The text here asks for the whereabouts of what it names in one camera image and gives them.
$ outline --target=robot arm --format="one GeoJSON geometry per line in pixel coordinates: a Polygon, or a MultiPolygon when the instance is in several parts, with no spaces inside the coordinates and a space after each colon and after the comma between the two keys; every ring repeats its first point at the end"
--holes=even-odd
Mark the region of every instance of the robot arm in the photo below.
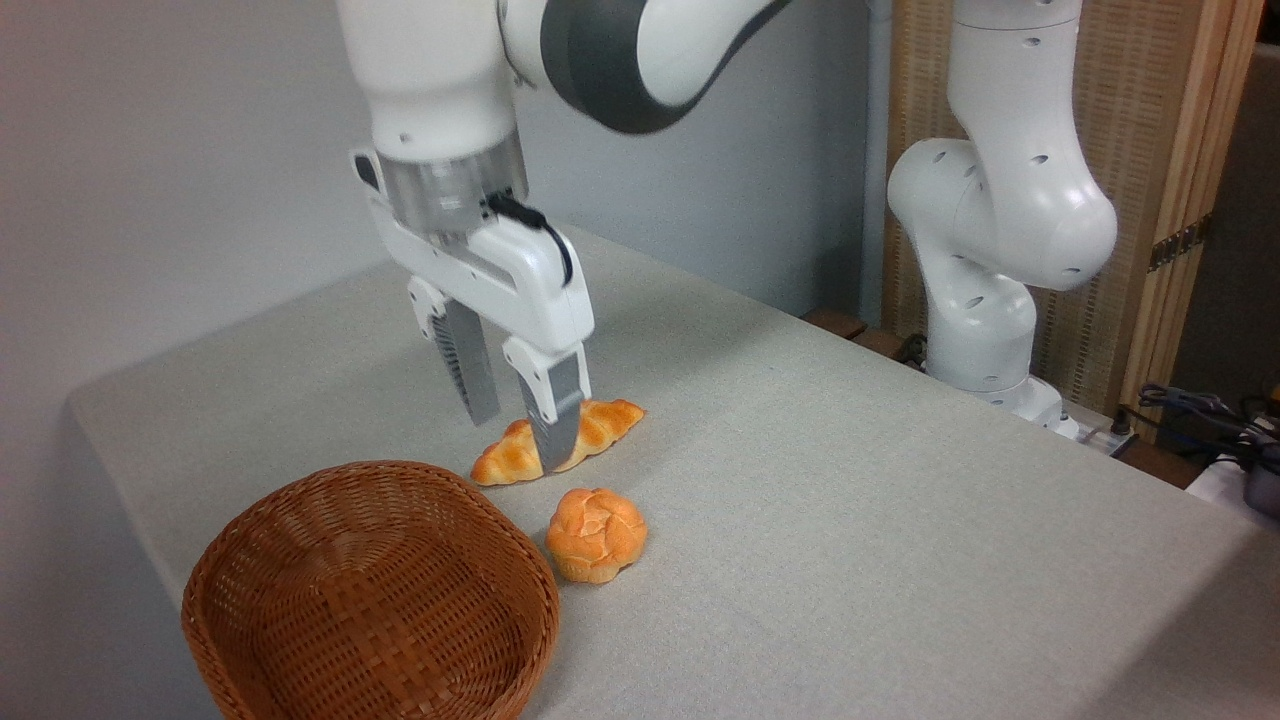
{"type": "Polygon", "coordinates": [[[1062,434],[1057,391],[1029,377],[1036,305],[1106,263],[1116,214],[1071,108],[1082,0],[957,0],[947,99],[969,133],[911,146],[888,201],[920,260],[928,373],[1062,434]]]}
{"type": "Polygon", "coordinates": [[[383,242],[474,423],[498,413],[480,316],[511,337],[543,466],[590,397],[595,320],[577,255],[527,195],[513,68],[620,132],[698,102],[787,0],[338,0],[375,152],[356,170],[383,242]]]}
{"type": "Polygon", "coordinates": [[[511,64],[618,132],[685,117],[790,0],[504,0],[511,64]]]}

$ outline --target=basket rim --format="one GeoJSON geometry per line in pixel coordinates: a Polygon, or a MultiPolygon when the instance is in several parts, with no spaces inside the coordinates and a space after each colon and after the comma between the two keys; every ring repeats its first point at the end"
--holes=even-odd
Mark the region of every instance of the basket rim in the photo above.
{"type": "Polygon", "coordinates": [[[481,717],[515,716],[529,702],[529,697],[547,673],[554,655],[559,635],[559,589],[556,584],[556,577],[547,559],[538,550],[538,546],[534,544],[534,541],[516,527],[507,515],[498,510],[479,489],[447,468],[412,460],[357,460],[316,470],[305,478],[271,491],[250,505],[227,523],[223,530],[209,543],[192,569],[183,589],[182,629],[201,676],[206,685],[210,687],[210,691],[212,691],[214,700],[220,706],[220,710],[223,710],[224,715],[233,717],[255,716],[250,703],[244,701],[243,693],[230,682],[230,674],[223,660],[221,651],[212,641],[209,619],[205,612],[206,609],[200,603],[202,593],[214,578],[211,570],[223,559],[227,547],[232,544],[233,539],[237,539],[236,536],[244,525],[260,519],[265,512],[270,512],[271,507],[279,503],[282,498],[305,496],[308,491],[317,491],[344,473],[358,470],[380,470],[389,477],[404,471],[438,475],[440,479],[451,482],[457,489],[462,491],[462,497],[485,516],[492,529],[509,538],[520,548],[524,562],[530,566],[535,579],[539,580],[536,585],[541,591],[543,600],[540,603],[543,612],[539,619],[539,626],[543,632],[534,643],[527,661],[517,671],[513,682],[502,694],[493,700],[486,714],[481,717]],[[223,707],[224,700],[229,707],[223,707]]]}

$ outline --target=woven basket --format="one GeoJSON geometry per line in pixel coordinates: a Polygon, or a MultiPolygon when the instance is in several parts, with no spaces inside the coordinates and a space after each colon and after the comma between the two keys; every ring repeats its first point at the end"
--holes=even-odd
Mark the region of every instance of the woven basket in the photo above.
{"type": "Polygon", "coordinates": [[[356,462],[232,520],[182,624],[227,717],[516,717],[559,596],[534,543],[453,473],[356,462]]]}

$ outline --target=electrical cable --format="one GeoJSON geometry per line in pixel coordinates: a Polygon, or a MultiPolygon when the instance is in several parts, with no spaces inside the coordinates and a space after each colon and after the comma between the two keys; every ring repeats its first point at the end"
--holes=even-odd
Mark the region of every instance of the electrical cable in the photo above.
{"type": "Polygon", "coordinates": [[[929,340],[922,333],[914,333],[908,336],[899,346],[897,352],[893,354],[893,360],[909,364],[915,363],[919,366],[924,366],[924,357],[927,354],[929,340]]]}
{"type": "Polygon", "coordinates": [[[547,215],[516,200],[509,190],[507,192],[490,192],[484,201],[490,210],[504,218],[511,218],[535,231],[545,231],[556,242],[556,247],[559,249],[561,261],[564,264],[564,284],[561,287],[568,287],[568,283],[573,282],[573,255],[570,254],[568,243],[564,242],[559,232],[547,222],[547,215]]]}
{"type": "Polygon", "coordinates": [[[1280,442],[1280,433],[1249,418],[1245,414],[1248,407],[1245,402],[1240,404],[1242,413],[1235,413],[1216,395],[1187,392],[1176,387],[1148,383],[1139,391],[1138,405],[1175,413],[1167,421],[1158,421],[1142,415],[1128,405],[1120,406],[1121,413],[1128,414],[1129,418],[1196,448],[1183,452],[1184,456],[1208,454],[1217,457],[1207,465],[1234,460],[1244,469],[1262,466],[1271,473],[1280,471],[1274,450],[1267,452],[1268,447],[1274,448],[1274,445],[1280,442]],[[1188,434],[1184,428],[1175,425],[1188,418],[1196,418],[1221,434],[1217,439],[1206,439],[1188,434]]]}

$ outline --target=croissant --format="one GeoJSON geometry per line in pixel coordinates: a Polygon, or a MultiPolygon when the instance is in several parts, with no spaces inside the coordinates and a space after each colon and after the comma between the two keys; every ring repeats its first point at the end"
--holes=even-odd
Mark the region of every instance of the croissant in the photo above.
{"type": "MultiPolygon", "coordinates": [[[[635,427],[644,415],[645,413],[639,405],[626,400],[582,401],[573,455],[563,465],[556,468],[556,471],[563,473],[591,455],[604,452],[618,438],[627,434],[627,430],[635,427]]],[[[481,486],[506,486],[522,480],[535,480],[540,477],[543,477],[543,465],[538,459],[534,429],[527,418],[508,425],[502,439],[485,448],[471,468],[471,479],[481,486]]]]}

